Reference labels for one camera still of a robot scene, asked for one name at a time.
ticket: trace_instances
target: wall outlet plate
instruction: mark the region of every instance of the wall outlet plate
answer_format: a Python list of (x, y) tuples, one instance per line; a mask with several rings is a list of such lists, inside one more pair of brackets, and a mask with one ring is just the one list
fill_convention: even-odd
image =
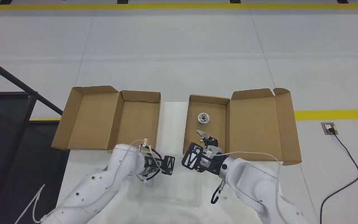
[(333, 122), (322, 122), (321, 126), (323, 128), (324, 134), (328, 136), (332, 136), (332, 132), (328, 132), (329, 127), (332, 127), (336, 131), (336, 135), (338, 135), (337, 128)]

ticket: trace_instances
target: yellow floor line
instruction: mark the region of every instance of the yellow floor line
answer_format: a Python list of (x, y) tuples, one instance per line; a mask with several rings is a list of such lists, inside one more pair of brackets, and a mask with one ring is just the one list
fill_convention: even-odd
[(358, 9), (358, 4), (32, 4), (0, 5), (0, 10), (173, 10), (173, 9), (263, 9), (263, 10), (322, 10)]
[[(300, 120), (351, 120), (358, 119), (358, 110), (298, 110), (296, 121)], [(61, 118), (35, 118), (31, 121), (60, 120)]]
[(61, 120), (61, 118), (31, 118), (30, 121), (32, 122), (38, 122), (38, 121), (45, 121), (45, 120)]

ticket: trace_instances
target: table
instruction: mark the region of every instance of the table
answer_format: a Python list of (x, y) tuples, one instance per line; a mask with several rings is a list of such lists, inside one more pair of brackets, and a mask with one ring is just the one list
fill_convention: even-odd
[[(182, 155), (188, 102), (163, 102), (159, 116), (156, 150), (164, 155)], [(58, 204), (82, 180), (86, 173), (105, 167), (111, 154), (107, 151), (71, 151)], [(277, 169), (276, 162), (265, 162)], [(167, 202), (131, 200), (126, 183), (113, 200), (89, 223), (260, 223), (256, 211), (237, 199), (234, 191), (225, 187), (219, 201), (210, 204), (211, 196), (220, 179), (208, 172), (200, 177), (199, 205), (183, 206)]]

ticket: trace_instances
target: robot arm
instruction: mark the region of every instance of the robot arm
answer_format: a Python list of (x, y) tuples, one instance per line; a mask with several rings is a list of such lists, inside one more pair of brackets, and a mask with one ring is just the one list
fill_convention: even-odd
[(155, 158), (149, 152), (143, 153), (145, 148), (148, 148), (146, 142), (139, 148), (126, 144), (116, 145), (108, 166), (87, 174), (62, 204), (41, 219), (42, 223), (87, 223), (112, 200), (128, 177), (137, 175), (140, 180), (146, 181), (160, 170), (163, 174), (171, 175), (175, 158), (165, 156), (162, 159), (151, 149), (157, 154)]
[(276, 191), (277, 172), (257, 162), (223, 154), (218, 141), (198, 130), (205, 147), (192, 142), (185, 153), (182, 165), (198, 172), (209, 171), (222, 179), (211, 203), (217, 202), (218, 194), (228, 184), (238, 199), (253, 208), (264, 224), (305, 224), (307, 221), (297, 209)]

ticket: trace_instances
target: cardboard box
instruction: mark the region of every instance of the cardboard box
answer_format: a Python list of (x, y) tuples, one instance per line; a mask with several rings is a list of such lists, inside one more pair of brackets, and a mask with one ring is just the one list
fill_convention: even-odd
[(121, 91), (112, 86), (74, 87), (52, 147), (64, 150), (112, 150), (148, 138), (155, 147), (161, 94)]
[[(291, 93), (284, 88), (234, 92), (231, 99), (190, 95), (183, 151), (191, 142), (199, 143), (196, 130), (219, 141), (224, 152), (264, 152), (284, 165), (299, 164), (298, 142)], [(199, 113), (210, 116), (207, 125), (197, 122)], [(245, 160), (274, 161), (266, 155), (236, 154)]]

